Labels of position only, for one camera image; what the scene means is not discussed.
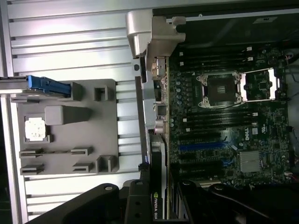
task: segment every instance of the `motherboard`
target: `motherboard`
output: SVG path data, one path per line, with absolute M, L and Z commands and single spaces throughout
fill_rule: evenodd
M 166 79 L 172 176 L 236 188 L 290 181 L 280 49 L 179 48 Z

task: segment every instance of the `cpu socket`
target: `cpu socket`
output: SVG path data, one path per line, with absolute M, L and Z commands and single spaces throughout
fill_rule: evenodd
M 202 83 L 203 99 L 199 107 L 221 108 L 233 106 L 242 102 L 240 89 L 240 75 L 237 72 L 209 73 L 198 76 Z

